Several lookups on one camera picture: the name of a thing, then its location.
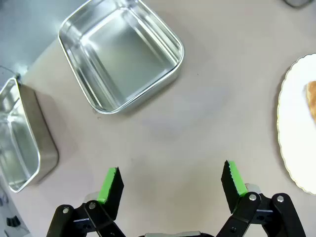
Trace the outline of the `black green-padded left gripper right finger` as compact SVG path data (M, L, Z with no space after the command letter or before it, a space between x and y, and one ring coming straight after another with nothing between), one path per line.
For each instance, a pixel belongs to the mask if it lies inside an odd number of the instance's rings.
M242 237L250 225L261 225L268 237L304 237L305 231L290 196L277 193L271 198L248 189L234 161L224 163L221 176L231 216L218 237Z

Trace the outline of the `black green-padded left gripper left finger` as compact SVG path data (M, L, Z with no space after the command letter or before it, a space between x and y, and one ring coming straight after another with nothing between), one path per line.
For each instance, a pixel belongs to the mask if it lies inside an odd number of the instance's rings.
M56 208L48 237L85 237L96 233L100 237L123 237L116 225L124 184L119 168L108 170L96 200L89 200L78 208L63 204Z

